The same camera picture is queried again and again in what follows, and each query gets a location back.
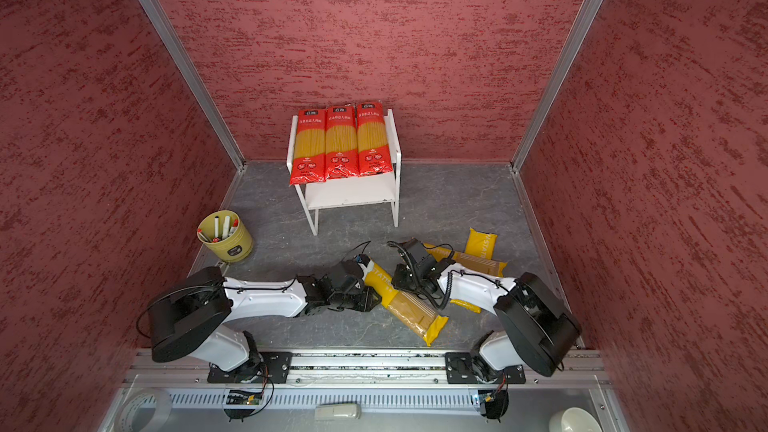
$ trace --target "yellow bucket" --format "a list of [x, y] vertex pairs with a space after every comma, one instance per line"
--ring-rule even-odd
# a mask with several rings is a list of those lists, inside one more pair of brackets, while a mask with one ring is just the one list
[[213, 240], [216, 229], [216, 216], [219, 216], [219, 236], [221, 236], [222, 229], [224, 228], [224, 220], [227, 216], [230, 217], [230, 228], [237, 220], [237, 228], [235, 229], [234, 234], [219, 242], [206, 242], [200, 234], [197, 234], [197, 238], [225, 262], [238, 262], [243, 260], [250, 254], [250, 251], [254, 250], [254, 240], [245, 228], [243, 221], [240, 220], [240, 216], [231, 210], [219, 210], [204, 218], [197, 228], [201, 229], [206, 237]]

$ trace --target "red wall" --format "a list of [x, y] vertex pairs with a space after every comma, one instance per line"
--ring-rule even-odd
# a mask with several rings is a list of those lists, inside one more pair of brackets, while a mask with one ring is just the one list
[[160, 0], [246, 158], [380, 99], [405, 158], [508, 161], [582, 0]]
[[524, 164], [633, 430], [768, 423], [768, 0], [605, 0]]
[[0, 424], [90, 431], [234, 170], [136, 0], [0, 3]]

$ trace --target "white shelf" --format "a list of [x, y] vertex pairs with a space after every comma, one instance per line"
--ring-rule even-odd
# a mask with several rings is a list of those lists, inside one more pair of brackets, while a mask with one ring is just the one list
[[304, 197], [309, 210], [394, 202], [397, 198], [395, 174], [333, 178], [328, 182], [307, 184]]
[[[296, 144], [296, 126], [298, 122], [299, 117], [293, 116], [286, 158], [288, 172], [293, 168], [293, 147]], [[306, 219], [310, 223], [312, 234], [317, 235], [317, 221], [320, 209], [367, 206], [369, 204], [392, 204], [392, 219], [395, 227], [397, 227], [400, 209], [402, 152], [392, 109], [387, 110], [387, 115], [384, 116], [384, 123], [386, 125], [389, 154], [392, 157], [394, 172], [368, 177], [333, 178], [327, 182], [307, 184], [305, 186], [306, 191], [303, 191], [301, 186], [294, 186], [304, 208]], [[312, 220], [310, 210], [315, 212], [314, 221]]]

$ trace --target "spaghetti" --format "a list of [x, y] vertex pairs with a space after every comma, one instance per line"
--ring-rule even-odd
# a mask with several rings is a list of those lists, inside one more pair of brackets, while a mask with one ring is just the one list
[[364, 102], [357, 105], [357, 151], [361, 176], [392, 171], [384, 125], [384, 108], [380, 102]]
[[299, 112], [290, 184], [297, 186], [326, 180], [326, 110]]
[[326, 178], [359, 175], [355, 107], [330, 107], [326, 119]]

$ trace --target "roll of tape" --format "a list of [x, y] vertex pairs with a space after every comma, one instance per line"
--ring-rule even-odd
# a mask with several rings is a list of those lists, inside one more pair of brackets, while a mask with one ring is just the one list
[[[147, 400], [154, 398], [154, 414], [144, 427], [134, 430], [134, 418]], [[163, 389], [141, 389], [132, 394], [120, 406], [120, 411], [114, 418], [115, 432], [158, 432], [168, 421], [172, 404], [170, 394]]]

